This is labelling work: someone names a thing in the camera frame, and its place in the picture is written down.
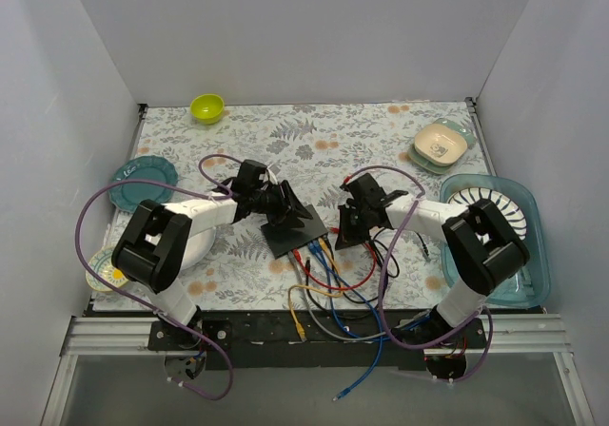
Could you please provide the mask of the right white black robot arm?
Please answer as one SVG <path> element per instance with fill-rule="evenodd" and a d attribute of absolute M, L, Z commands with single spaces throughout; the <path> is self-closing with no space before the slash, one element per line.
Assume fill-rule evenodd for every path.
<path fill-rule="evenodd" d="M 522 237 L 488 198 L 439 203 L 402 190 L 387 193 L 368 173 L 345 180 L 341 189 L 349 197 L 339 206 L 337 250 L 370 240 L 374 227 L 407 230 L 444 242 L 457 267 L 459 279 L 424 323 L 398 332 L 404 343 L 456 345 L 465 335 L 463 323 L 530 260 Z"/>

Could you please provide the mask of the black network switch box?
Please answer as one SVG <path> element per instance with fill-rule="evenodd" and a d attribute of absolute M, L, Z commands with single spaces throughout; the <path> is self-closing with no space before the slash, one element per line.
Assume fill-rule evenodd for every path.
<path fill-rule="evenodd" d="M 303 227 L 285 228 L 272 226 L 270 223 L 261 226 L 262 234 L 275 260 L 328 234 L 328 229 L 315 207 L 307 204 L 305 208 L 312 215 L 312 219 L 305 219 Z"/>

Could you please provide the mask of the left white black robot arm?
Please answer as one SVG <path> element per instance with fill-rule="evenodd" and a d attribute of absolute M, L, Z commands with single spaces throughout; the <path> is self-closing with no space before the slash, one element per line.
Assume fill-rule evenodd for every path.
<path fill-rule="evenodd" d="M 288 181 L 279 182 L 266 165 L 245 160 L 234 178 L 208 195 L 170 204 L 142 201 L 116 244 L 112 265 L 148 289 L 152 310 L 173 321 L 169 337 L 179 348 L 193 349 L 203 336 L 201 324 L 192 319 L 197 306 L 178 281 L 188 241 L 252 213 L 266 215 L 280 228 L 301 228 L 313 218 Z"/>

